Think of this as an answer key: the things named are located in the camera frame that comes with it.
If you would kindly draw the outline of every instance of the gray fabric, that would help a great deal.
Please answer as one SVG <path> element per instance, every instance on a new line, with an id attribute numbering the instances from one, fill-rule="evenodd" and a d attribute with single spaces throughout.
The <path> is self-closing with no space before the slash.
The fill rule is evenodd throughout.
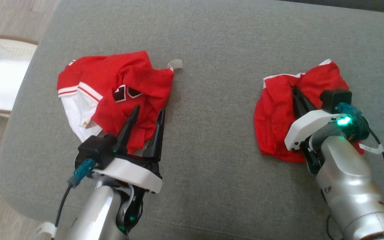
<path id="1" fill-rule="evenodd" d="M 335 61 L 384 144 L 384 13 L 279 1 L 62 1 L 9 120 L 0 191 L 15 210 L 54 221 L 79 140 L 58 74 L 85 55 L 147 50 L 183 59 L 167 103 L 163 188 L 145 198 L 132 239 L 324 239 L 328 210 L 305 165 L 262 156 L 253 113 L 262 78 Z M 380 156 L 367 155 L 384 194 Z M 72 190 L 61 224 L 91 194 Z"/>

